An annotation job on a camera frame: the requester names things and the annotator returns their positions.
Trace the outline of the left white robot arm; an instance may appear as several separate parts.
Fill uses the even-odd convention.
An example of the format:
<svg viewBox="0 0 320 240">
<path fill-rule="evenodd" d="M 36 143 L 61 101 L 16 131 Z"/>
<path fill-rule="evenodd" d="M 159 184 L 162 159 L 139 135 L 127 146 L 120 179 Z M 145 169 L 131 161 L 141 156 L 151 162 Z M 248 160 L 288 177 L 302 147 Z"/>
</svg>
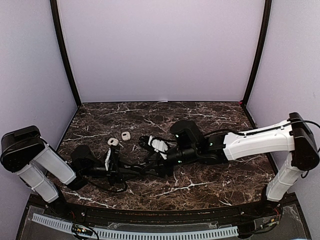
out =
<svg viewBox="0 0 320 240">
<path fill-rule="evenodd" d="M 43 170 L 73 191 L 88 183 L 87 176 L 108 177 L 112 184 L 124 182 L 119 148 L 114 145 L 106 153 L 104 162 L 96 159 L 87 145 L 80 145 L 72 152 L 72 162 L 68 163 L 42 138 L 35 125 L 4 134 L 0 144 L 2 166 L 38 193 L 60 218 L 67 218 L 71 208 L 61 189 L 45 176 Z"/>
</svg>

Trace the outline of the white charging case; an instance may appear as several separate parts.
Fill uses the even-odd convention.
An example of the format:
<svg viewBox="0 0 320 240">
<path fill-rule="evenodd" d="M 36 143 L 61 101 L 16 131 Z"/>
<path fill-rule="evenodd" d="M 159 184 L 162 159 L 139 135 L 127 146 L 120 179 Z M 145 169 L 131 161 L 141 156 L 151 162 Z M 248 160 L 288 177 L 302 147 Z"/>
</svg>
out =
<svg viewBox="0 0 320 240">
<path fill-rule="evenodd" d="M 131 139 L 131 134 L 128 131 L 124 131 L 121 133 L 121 138 L 123 141 L 129 141 Z"/>
<path fill-rule="evenodd" d="M 107 140 L 107 144 L 109 146 L 117 146 L 119 144 L 119 140 L 114 137 L 111 137 Z"/>
</svg>

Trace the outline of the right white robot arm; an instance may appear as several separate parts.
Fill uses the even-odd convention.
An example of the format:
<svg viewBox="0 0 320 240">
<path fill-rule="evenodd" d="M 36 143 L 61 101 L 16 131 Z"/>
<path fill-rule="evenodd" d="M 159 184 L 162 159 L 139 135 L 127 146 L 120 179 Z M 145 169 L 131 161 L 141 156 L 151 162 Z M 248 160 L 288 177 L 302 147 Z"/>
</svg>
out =
<svg viewBox="0 0 320 240">
<path fill-rule="evenodd" d="M 141 136 L 138 144 L 157 153 L 155 171 L 171 175 L 176 165 L 201 162 L 218 165 L 237 159 L 271 153 L 287 152 L 287 157 L 276 176 L 267 184 L 263 200 L 255 205 L 255 213 L 266 217 L 302 173 L 308 173 L 320 163 L 319 149 L 309 121 L 292 112 L 289 119 L 277 124 L 248 131 L 219 129 L 203 134 L 193 120 L 180 120 L 170 128 L 175 147 L 155 136 Z"/>
</svg>

